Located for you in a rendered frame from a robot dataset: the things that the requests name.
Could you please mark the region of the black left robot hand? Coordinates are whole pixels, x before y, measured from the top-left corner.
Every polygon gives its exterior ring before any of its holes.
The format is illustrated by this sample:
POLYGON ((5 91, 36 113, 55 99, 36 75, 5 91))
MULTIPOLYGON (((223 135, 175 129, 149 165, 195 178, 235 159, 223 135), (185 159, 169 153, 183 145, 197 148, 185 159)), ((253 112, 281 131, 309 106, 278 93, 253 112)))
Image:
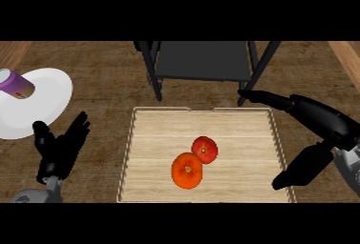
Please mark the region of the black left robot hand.
POLYGON ((82 150, 90 122, 87 114, 82 112, 64 134, 55 136, 43 121, 33 123, 36 136, 36 148, 42 155, 42 163, 37 174, 37 181, 46 184, 48 179, 57 176, 65 180, 71 174, 79 152, 82 150))

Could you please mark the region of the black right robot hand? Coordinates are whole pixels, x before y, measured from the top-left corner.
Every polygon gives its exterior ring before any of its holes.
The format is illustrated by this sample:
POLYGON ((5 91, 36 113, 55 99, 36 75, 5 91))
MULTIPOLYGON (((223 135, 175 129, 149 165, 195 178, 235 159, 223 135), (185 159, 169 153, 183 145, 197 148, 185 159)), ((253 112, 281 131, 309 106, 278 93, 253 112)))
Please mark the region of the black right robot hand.
POLYGON ((334 160, 332 149, 350 152, 360 142, 360 123, 303 95, 285 97, 269 91, 247 90, 239 90, 238 93, 251 102, 285 111, 324 139, 300 152, 272 183, 275 190, 290 186, 307 186, 334 160))

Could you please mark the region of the pale wooden tray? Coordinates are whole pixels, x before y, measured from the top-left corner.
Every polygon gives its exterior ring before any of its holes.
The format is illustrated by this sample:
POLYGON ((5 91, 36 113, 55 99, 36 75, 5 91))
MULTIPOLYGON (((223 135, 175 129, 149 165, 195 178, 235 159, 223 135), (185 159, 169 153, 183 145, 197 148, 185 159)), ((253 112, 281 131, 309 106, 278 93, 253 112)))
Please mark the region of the pale wooden tray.
POLYGON ((294 203, 272 182, 285 169, 272 110, 136 107, 120 203, 294 203))

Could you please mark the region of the orange squash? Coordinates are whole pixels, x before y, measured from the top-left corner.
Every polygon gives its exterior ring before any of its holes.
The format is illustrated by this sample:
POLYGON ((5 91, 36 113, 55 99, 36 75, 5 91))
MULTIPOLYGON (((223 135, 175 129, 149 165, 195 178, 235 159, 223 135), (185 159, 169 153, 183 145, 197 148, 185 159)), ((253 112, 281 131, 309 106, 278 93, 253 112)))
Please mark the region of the orange squash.
POLYGON ((191 152, 183 152, 172 163, 172 179, 186 190, 194 189, 203 181, 203 163, 191 152))

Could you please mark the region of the black tiered shelf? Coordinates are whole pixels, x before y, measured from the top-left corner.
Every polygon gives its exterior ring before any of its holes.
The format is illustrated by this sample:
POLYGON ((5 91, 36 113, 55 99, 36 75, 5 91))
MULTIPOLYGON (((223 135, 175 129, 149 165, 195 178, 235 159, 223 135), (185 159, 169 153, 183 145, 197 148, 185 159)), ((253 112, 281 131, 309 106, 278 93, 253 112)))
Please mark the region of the black tiered shelf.
POLYGON ((279 46, 270 41, 257 57, 254 41, 135 41, 157 99, 166 79, 237 82, 251 91, 279 46))

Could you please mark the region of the white plate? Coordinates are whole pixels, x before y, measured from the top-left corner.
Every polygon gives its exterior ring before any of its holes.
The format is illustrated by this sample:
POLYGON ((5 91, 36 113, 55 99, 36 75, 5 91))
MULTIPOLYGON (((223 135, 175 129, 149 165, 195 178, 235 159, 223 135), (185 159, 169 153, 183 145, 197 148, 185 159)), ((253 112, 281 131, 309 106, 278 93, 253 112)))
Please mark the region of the white plate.
POLYGON ((73 79, 64 71, 43 68, 21 76, 34 84, 36 91, 26 99, 17 99, 0 91, 2 139, 20 139, 33 135, 36 121, 51 125, 67 109, 73 97, 73 79))

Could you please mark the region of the purple can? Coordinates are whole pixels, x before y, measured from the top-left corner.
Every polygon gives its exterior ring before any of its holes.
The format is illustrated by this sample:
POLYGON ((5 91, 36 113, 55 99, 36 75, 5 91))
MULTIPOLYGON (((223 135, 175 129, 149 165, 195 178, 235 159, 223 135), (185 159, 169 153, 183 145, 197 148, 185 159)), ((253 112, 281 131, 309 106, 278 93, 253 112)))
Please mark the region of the purple can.
POLYGON ((0 91, 17 99, 26 99, 33 95, 36 86, 15 71, 0 69, 0 91))

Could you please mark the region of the red tomato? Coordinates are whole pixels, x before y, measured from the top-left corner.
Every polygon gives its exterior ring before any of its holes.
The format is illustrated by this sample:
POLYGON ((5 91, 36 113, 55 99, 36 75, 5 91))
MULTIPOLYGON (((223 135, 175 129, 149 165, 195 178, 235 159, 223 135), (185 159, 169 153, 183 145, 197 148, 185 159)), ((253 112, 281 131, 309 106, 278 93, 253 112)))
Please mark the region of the red tomato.
POLYGON ((216 141, 207 136, 198 137, 192 145, 192 153, 204 164, 210 164, 219 156, 219 146, 216 141))

